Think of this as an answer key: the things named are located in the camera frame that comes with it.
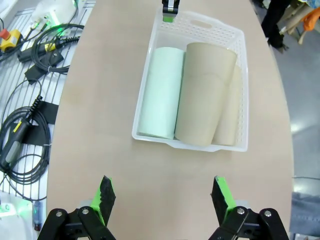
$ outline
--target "person's leg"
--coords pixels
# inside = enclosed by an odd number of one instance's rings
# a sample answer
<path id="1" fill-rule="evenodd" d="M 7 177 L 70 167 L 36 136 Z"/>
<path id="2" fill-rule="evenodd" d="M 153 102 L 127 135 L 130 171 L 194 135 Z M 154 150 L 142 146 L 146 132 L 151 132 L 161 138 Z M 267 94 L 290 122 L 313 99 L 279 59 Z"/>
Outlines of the person's leg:
<path id="1" fill-rule="evenodd" d="M 269 38 L 275 32 L 278 21 L 285 13 L 291 0 L 271 0 L 266 15 L 262 21 L 261 27 L 264 35 Z"/>
<path id="2" fill-rule="evenodd" d="M 279 31 L 280 30 L 278 28 L 278 25 L 277 24 L 274 25 L 273 29 L 269 34 L 269 39 L 268 39 L 268 43 L 276 49 L 280 49 L 284 47 L 284 36 L 281 35 Z"/>

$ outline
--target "white wire rack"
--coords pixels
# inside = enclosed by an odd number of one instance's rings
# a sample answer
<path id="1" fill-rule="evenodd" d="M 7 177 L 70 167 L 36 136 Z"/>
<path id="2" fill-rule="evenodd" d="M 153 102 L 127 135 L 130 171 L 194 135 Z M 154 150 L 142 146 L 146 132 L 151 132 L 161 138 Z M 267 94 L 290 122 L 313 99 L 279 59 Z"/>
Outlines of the white wire rack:
<path id="1" fill-rule="evenodd" d="M 86 24 L 94 5 L 95 1 L 87 1 L 84 4 L 82 11 L 79 13 L 81 14 L 81 18 L 80 21 L 77 22 L 78 24 Z M 34 8 L 30 8 L 17 12 L 13 21 L 7 27 L 7 29 L 9 31 L 13 29 L 18 29 L 23 36 L 26 36 L 30 30 L 31 15 L 34 10 Z M 69 37 L 79 36 L 80 34 L 81 30 L 77 29 L 72 31 Z M 33 41 L 26 42 L 21 48 L 21 50 L 30 48 L 32 44 Z M 58 64 L 57 67 L 70 65 L 76 47 L 76 44 L 71 44 L 62 50 L 61 54 L 63 55 L 64 60 L 60 64 Z M 18 84 L 26 80 L 25 72 L 32 66 L 33 63 L 31 61 L 20 63 L 16 55 L 7 59 L 2 64 L 0 63 L 0 116 L 2 117 L 2 115 L 4 114 L 4 119 L 6 119 L 6 117 L 15 109 L 18 109 L 23 106 L 30 106 L 37 97 L 40 89 L 39 85 L 37 83 L 29 85 L 26 82 L 15 92 L 14 96 L 12 97 L 12 100 L 9 102 L 7 106 L 6 111 L 4 112 L 4 108 L 9 99 L 10 94 L 13 92 L 13 90 L 16 88 Z M 66 78 L 66 75 L 50 72 L 49 74 L 39 79 L 39 81 L 42 84 L 42 100 L 59 105 Z M 49 125 L 49 128 L 52 139 L 54 125 Z M 24 145 L 21 155 L 41 155 L 41 153 L 42 146 Z M 19 163 L 16 165 L 15 171 L 19 173 L 26 173 L 30 171 L 39 162 L 39 160 L 40 158 L 36 156 L 25 157 L 24 159 L 20 160 Z M 0 172 L 0 181 L 3 179 L 3 177 L 4 174 Z M 45 172 L 45 174 L 41 177 L 41 179 L 38 182 L 33 183 L 31 185 L 21 185 L 13 181 L 11 183 L 25 197 L 39 199 L 45 197 L 47 194 L 47 179 L 48 170 Z M 0 186 L 0 191 L 19 196 L 6 180 L 4 180 L 3 184 Z M 42 203 L 43 206 L 46 206 L 46 200 L 44 200 Z M 45 219 L 45 217 L 46 211 L 44 209 L 43 219 Z"/>

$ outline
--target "gray floor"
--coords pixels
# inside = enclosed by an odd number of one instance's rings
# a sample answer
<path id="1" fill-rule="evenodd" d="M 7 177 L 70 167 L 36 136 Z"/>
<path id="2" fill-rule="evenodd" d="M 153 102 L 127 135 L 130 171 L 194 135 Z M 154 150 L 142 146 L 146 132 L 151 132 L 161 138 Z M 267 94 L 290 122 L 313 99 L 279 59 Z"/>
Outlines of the gray floor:
<path id="1" fill-rule="evenodd" d="M 266 9 L 256 7 L 261 20 Z M 294 191 L 320 195 L 320 33 L 308 32 L 303 45 L 293 35 L 284 36 L 288 51 L 273 50 L 288 104 L 293 152 Z"/>

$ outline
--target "light wood tabletop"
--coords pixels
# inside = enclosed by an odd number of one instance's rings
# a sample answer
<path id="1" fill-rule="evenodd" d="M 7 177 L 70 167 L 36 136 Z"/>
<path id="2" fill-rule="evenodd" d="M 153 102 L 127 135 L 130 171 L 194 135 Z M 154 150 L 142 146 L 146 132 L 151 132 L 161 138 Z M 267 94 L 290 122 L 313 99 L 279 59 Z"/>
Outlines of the light wood tabletop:
<path id="1" fill-rule="evenodd" d="M 102 177 L 116 195 L 108 228 L 120 240 L 205 240 L 218 227 L 214 176 L 289 230 L 293 151 L 277 64 L 249 0 L 181 0 L 180 11 L 243 30 L 249 73 L 247 152 L 202 152 L 131 136 L 148 44 L 161 0 L 97 0 L 75 51 L 53 135 L 47 213 L 94 197 Z"/>

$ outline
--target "brown paper cup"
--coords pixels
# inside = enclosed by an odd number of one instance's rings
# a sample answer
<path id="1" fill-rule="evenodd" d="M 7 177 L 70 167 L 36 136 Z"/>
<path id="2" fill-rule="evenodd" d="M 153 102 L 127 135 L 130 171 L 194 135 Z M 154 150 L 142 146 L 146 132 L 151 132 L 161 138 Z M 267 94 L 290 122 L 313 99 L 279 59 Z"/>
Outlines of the brown paper cup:
<path id="1" fill-rule="evenodd" d="M 184 76 L 175 137 L 186 144 L 209 146 L 227 93 L 228 87 L 216 75 Z"/>
<path id="2" fill-rule="evenodd" d="M 186 47 L 183 75 L 215 75 L 228 85 L 236 61 L 237 54 L 226 48 L 202 42 L 190 43 Z"/>
<path id="3" fill-rule="evenodd" d="M 214 133 L 213 144 L 228 146 L 233 146 L 235 144 L 239 119 L 241 87 L 241 69 L 238 66 L 235 66 L 222 115 Z"/>

